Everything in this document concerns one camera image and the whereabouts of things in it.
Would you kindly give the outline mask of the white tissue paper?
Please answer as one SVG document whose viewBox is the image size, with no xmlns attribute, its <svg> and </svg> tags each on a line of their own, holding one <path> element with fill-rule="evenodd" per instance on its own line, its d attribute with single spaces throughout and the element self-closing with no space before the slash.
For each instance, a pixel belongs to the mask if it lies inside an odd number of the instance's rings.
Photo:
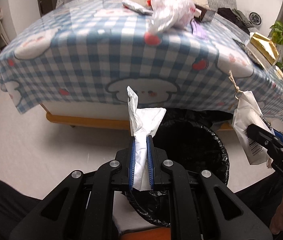
<svg viewBox="0 0 283 240">
<path fill-rule="evenodd" d="M 147 168 L 148 135 L 155 136 L 163 117 L 165 108 L 138 108 L 138 96 L 131 87 L 127 87 L 128 111 L 131 136 L 136 140 L 136 164 L 133 188 L 138 191 L 150 190 Z"/>
</svg>

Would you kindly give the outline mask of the white snack wrapper with barcode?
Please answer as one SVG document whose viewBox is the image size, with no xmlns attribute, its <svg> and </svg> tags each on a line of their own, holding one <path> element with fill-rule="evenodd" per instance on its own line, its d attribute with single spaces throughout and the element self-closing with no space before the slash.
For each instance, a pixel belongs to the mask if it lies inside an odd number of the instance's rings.
<svg viewBox="0 0 283 240">
<path fill-rule="evenodd" d="M 255 139 L 260 131 L 274 134 L 274 129 L 263 117 L 253 92 L 240 90 L 240 87 L 238 87 L 235 82 L 232 71 L 229 71 L 229 80 L 234 85 L 235 98 L 238 100 L 237 109 L 234 111 L 232 126 L 246 154 L 248 162 L 250 165 L 266 163 L 267 168 L 271 168 L 272 158 L 267 154 L 266 149 L 269 141 L 266 140 L 259 144 Z"/>
</svg>

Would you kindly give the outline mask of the clear plastic bag red print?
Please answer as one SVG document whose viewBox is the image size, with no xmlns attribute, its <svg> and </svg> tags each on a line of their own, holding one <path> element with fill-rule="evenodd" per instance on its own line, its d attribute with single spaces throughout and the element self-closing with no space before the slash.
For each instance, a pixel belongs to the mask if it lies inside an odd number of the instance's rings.
<svg viewBox="0 0 283 240">
<path fill-rule="evenodd" d="M 152 35 L 163 33 L 172 27 L 183 29 L 195 17 L 193 0 L 150 0 L 153 14 L 148 24 Z"/>
</svg>

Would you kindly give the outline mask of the dark cookie box anime print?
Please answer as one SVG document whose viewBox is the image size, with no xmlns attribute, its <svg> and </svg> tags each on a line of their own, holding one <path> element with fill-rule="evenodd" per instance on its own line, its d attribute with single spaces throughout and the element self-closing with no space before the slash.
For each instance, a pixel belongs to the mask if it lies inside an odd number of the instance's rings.
<svg viewBox="0 0 283 240">
<path fill-rule="evenodd" d="M 215 10 L 210 9 L 209 7 L 203 7 L 198 4 L 195 5 L 196 12 L 194 18 L 198 22 L 211 22 L 216 14 Z"/>
</svg>

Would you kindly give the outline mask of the black trash bin with bag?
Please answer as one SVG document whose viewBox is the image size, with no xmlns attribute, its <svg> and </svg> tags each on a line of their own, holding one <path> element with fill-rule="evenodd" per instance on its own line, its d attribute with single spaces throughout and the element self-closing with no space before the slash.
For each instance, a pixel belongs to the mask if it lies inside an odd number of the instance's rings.
<svg viewBox="0 0 283 240">
<path fill-rule="evenodd" d="M 187 171 L 210 170 L 224 184 L 229 180 L 229 158 L 214 125 L 230 120 L 232 114 L 222 111 L 192 111 L 168 108 L 153 139 L 156 148 L 182 165 Z M 166 191 L 125 193 L 129 204 L 147 222 L 170 227 L 169 195 Z"/>
</svg>

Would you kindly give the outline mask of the gold tissue pack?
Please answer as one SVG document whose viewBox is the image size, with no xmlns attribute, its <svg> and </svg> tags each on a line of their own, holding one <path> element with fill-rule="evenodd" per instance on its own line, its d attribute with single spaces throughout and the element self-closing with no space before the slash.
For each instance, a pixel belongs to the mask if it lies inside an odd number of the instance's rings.
<svg viewBox="0 0 283 240">
<path fill-rule="evenodd" d="M 264 35 L 251 32 L 249 41 L 274 66 L 280 59 L 280 54 L 273 41 Z"/>
</svg>

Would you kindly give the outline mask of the blue checkered bear tablecloth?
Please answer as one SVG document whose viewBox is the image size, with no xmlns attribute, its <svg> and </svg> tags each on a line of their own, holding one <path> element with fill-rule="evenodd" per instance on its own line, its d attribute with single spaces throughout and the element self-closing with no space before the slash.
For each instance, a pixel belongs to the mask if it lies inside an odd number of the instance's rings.
<svg viewBox="0 0 283 240">
<path fill-rule="evenodd" d="M 251 91 L 265 117 L 283 120 L 283 79 L 261 70 L 238 46 L 249 36 L 216 15 L 202 24 L 151 35 L 150 18 L 123 0 L 75 0 L 43 16 L 0 54 L 0 88 L 20 113 L 46 101 L 233 113 L 232 75 Z"/>
</svg>

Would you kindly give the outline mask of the round black fan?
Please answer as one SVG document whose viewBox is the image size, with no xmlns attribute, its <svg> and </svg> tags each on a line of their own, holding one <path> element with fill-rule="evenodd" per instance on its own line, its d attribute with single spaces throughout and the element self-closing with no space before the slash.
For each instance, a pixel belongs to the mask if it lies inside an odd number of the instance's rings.
<svg viewBox="0 0 283 240">
<path fill-rule="evenodd" d="M 255 26 L 259 26 L 262 23 L 261 16 L 256 12 L 249 13 L 249 20 Z"/>
</svg>

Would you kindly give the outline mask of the purple snack wrapper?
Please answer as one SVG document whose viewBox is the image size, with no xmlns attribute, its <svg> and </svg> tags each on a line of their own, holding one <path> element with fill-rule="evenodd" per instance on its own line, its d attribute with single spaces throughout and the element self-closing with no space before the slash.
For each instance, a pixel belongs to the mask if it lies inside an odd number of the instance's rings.
<svg viewBox="0 0 283 240">
<path fill-rule="evenodd" d="M 207 40 L 208 39 L 208 35 L 205 31 L 205 29 L 203 29 L 203 27 L 197 22 L 197 20 L 192 19 L 190 21 L 190 26 L 192 29 L 192 35 L 198 38 L 201 38 L 203 40 Z"/>
</svg>

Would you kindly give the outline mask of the dark clothes pile on sofa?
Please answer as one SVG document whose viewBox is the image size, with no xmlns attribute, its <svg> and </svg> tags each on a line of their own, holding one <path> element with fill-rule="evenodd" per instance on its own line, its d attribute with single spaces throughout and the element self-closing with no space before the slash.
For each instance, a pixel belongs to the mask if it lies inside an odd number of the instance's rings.
<svg viewBox="0 0 283 240">
<path fill-rule="evenodd" d="M 248 20 L 248 18 L 246 18 L 246 16 L 237 9 L 218 8 L 217 13 L 238 26 L 247 34 L 250 34 L 249 29 L 254 27 L 252 22 L 250 22 L 250 20 Z"/>
</svg>

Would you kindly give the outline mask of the white grey ointment tube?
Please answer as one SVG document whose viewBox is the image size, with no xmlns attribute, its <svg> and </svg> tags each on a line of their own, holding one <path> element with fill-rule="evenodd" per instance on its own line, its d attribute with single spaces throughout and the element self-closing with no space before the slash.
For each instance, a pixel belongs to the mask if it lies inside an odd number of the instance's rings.
<svg viewBox="0 0 283 240">
<path fill-rule="evenodd" d="M 142 5 L 136 2 L 130 1 L 130 0 L 123 0 L 122 5 L 130 9 L 131 11 L 137 12 L 142 15 L 152 15 L 153 14 L 152 10 L 146 9 Z"/>
</svg>

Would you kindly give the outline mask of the wooden table frame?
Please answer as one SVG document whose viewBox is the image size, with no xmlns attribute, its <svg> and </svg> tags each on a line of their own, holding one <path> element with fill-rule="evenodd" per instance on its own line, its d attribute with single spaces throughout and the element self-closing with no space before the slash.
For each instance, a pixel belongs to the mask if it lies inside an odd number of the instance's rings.
<svg viewBox="0 0 283 240">
<path fill-rule="evenodd" d="M 46 111 L 46 119 L 55 124 L 69 125 L 72 127 L 90 127 L 90 128 L 102 128 L 102 129 L 117 129 L 117 130 L 130 130 L 130 123 L 128 120 L 108 120 L 108 119 L 94 119 L 84 118 L 77 116 L 63 116 L 53 115 L 41 104 L 41 107 Z"/>
</svg>

